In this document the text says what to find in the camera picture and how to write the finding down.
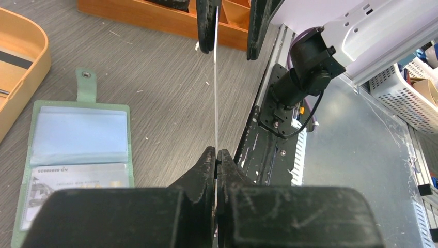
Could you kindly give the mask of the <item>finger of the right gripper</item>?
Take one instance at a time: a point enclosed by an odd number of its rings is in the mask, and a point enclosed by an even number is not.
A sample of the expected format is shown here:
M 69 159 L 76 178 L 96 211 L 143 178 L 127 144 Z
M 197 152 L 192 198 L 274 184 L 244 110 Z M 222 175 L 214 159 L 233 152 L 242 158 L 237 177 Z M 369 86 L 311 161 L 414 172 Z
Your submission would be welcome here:
M 196 18 L 199 48 L 204 54 L 214 49 L 216 21 L 220 16 L 220 0 L 196 0 Z
M 247 60 L 257 60 L 269 24 L 284 0 L 252 0 L 249 10 Z

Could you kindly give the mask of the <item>yellow oval tray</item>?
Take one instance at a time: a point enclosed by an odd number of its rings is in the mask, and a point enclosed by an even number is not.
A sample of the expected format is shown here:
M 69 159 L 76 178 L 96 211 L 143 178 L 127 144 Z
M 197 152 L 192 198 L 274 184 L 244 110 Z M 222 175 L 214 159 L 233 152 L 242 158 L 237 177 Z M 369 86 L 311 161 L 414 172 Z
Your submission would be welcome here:
M 1 51 L 33 62 L 23 69 L 1 61 L 1 138 L 15 123 L 51 67 L 49 40 L 34 21 L 1 9 Z

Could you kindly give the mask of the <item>white card black stripe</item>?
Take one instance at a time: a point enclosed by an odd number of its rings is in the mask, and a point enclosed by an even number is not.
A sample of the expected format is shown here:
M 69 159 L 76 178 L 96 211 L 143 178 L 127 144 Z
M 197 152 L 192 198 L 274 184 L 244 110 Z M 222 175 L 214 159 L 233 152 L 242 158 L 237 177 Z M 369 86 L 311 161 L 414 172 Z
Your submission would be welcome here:
M 55 191 L 72 188 L 127 188 L 124 163 L 51 165 L 31 169 L 20 230 L 28 230 L 44 202 Z

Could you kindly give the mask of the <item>green card holder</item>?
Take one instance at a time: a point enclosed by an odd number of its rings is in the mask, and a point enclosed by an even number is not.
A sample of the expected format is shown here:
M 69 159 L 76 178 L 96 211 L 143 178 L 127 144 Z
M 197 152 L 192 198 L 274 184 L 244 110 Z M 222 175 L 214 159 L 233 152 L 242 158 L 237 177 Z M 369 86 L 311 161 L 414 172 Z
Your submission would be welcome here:
M 134 186 L 130 109 L 97 102 L 97 76 L 76 69 L 75 101 L 38 100 L 33 105 L 26 162 L 15 215 L 12 247 L 21 247 L 28 230 L 20 230 L 32 168 L 51 165 L 124 163 Z

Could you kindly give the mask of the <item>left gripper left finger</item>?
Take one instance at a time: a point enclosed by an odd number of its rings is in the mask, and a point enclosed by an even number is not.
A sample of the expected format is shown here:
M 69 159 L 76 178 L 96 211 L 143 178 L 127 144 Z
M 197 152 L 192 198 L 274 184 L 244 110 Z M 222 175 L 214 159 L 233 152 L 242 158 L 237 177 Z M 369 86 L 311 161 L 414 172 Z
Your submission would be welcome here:
M 52 194 L 23 247 L 212 247 L 215 149 L 165 188 Z

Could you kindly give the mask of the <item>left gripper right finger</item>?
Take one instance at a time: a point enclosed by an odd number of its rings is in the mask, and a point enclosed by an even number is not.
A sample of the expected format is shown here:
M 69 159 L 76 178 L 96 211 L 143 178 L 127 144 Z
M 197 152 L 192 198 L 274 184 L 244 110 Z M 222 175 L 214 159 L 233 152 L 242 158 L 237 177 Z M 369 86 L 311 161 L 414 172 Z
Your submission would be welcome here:
M 262 186 L 217 154 L 219 247 L 384 247 L 372 210 L 355 189 Z

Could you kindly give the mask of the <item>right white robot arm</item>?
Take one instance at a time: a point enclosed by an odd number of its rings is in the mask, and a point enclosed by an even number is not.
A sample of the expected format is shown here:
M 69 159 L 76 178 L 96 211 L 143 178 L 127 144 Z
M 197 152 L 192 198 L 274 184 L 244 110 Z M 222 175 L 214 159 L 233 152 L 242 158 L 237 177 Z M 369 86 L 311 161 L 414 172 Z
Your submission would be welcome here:
M 251 1 L 247 60 L 257 60 L 268 23 L 284 1 Z M 205 54 L 218 43 L 221 1 L 196 1 L 198 44 Z M 308 95 L 322 95 L 329 82 L 343 74 L 362 54 L 401 34 L 417 38 L 437 19 L 437 1 L 362 1 L 335 19 L 308 28 L 289 48 L 293 67 L 269 87 L 273 101 L 290 109 Z

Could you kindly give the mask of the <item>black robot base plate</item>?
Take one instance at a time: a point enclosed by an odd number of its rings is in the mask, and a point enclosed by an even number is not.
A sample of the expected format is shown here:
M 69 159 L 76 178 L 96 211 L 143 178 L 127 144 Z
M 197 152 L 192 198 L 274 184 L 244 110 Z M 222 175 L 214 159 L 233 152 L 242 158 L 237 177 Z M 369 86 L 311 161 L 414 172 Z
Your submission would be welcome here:
M 299 107 L 286 109 L 270 91 L 257 93 L 239 145 L 236 165 L 257 185 L 301 186 L 307 130 L 290 136 L 301 127 Z

